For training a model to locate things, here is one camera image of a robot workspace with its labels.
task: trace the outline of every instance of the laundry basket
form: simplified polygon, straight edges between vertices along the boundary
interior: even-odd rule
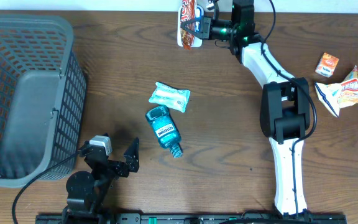
[[[60,17],[0,15],[0,186],[22,187],[76,151],[86,81],[72,46]]]

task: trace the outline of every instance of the white wall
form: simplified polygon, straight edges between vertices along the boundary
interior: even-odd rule
[[[198,0],[205,9],[207,0]],[[274,0],[278,12],[358,13],[358,0]],[[0,9],[177,11],[181,0],[0,0]],[[231,11],[232,0],[220,0]],[[255,0],[257,12],[270,12],[269,0]]]

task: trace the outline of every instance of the small orange box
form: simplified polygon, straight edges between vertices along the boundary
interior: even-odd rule
[[[334,70],[336,68],[336,65],[338,64],[338,61],[339,58],[324,53],[316,67],[316,73],[325,77],[330,77],[331,75],[334,75]]]

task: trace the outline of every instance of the listerine bottle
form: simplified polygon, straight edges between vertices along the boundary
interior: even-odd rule
[[[174,158],[179,158],[183,152],[179,146],[181,141],[177,127],[173,123],[166,106],[158,106],[146,113],[146,119],[154,130],[158,143],[163,149],[170,149]]]

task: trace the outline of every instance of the wooden tabletop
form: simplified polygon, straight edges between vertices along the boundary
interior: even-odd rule
[[[89,74],[80,144],[112,136],[111,158],[140,138],[140,169],[114,183],[104,204],[144,213],[242,213],[271,210],[275,196],[272,148],[259,125],[262,89],[227,49],[206,41],[200,49],[177,46],[171,12],[21,12],[53,14],[74,27],[74,51]],[[266,35],[271,13],[256,13]],[[318,125],[303,148],[303,190],[312,212],[343,212],[358,223],[358,105],[335,118],[318,101],[314,82],[337,83],[358,66],[358,15],[279,14],[270,51],[296,77],[305,77]],[[323,52],[339,57],[331,78],[314,72]],[[184,156],[158,145],[145,113],[155,82],[191,90],[186,113],[171,110]],[[76,169],[90,170],[78,159]],[[30,186],[17,204],[19,223],[39,213],[60,213],[67,179]],[[11,223],[19,189],[0,188],[0,223]]]

